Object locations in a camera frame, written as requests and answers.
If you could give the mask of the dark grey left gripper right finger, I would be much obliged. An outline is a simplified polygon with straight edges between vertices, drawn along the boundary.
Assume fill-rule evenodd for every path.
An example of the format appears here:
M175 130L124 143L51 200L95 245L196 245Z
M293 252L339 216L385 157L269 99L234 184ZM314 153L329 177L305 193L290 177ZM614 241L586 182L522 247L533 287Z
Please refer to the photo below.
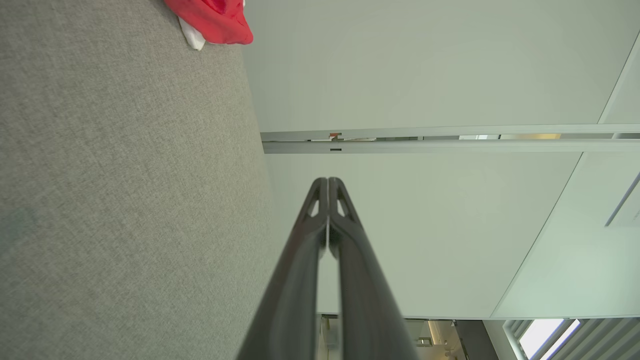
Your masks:
M416 360L416 346L340 178L329 178L328 200L328 243L339 268L342 358Z

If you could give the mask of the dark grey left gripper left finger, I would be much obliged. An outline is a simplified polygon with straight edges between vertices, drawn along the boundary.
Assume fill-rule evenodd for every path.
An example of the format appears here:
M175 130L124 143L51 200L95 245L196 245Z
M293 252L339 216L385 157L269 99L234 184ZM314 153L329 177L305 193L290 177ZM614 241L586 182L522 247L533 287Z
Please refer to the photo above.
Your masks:
M326 248L329 180L311 183L238 351L240 360L313 360L318 268Z

